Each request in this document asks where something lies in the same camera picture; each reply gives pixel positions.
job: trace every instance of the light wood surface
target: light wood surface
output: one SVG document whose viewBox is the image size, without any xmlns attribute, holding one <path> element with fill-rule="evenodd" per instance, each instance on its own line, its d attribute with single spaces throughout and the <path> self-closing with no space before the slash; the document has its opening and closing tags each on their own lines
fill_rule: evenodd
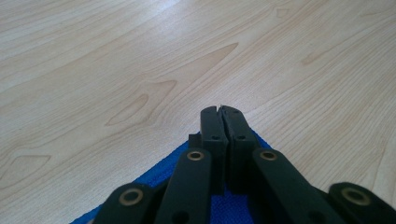
<svg viewBox="0 0 396 224">
<path fill-rule="evenodd" d="M 0 223 L 68 223 L 243 111 L 314 186 L 396 206 L 396 2 L 0 2 Z"/>
</svg>

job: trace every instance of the blue fabric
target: blue fabric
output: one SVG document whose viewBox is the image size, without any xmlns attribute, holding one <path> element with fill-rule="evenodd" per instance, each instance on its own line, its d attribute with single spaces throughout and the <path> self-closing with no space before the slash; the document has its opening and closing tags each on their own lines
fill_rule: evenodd
<svg viewBox="0 0 396 224">
<path fill-rule="evenodd" d="M 271 148 L 261 137 L 257 135 L 262 147 Z M 188 143 L 185 142 L 176 148 L 169 156 L 158 162 L 147 172 L 139 176 L 134 182 L 148 184 L 152 187 L 157 186 L 166 178 L 170 177 L 175 169 L 178 157 L 186 150 Z M 210 223 L 215 224 L 233 224 L 233 223 L 253 223 L 247 207 L 247 196 L 232 195 L 226 190 L 224 196 L 212 196 L 211 220 Z M 101 205 L 92 209 L 91 212 L 76 218 L 72 224 L 86 224 L 93 219 L 98 213 Z"/>
</svg>

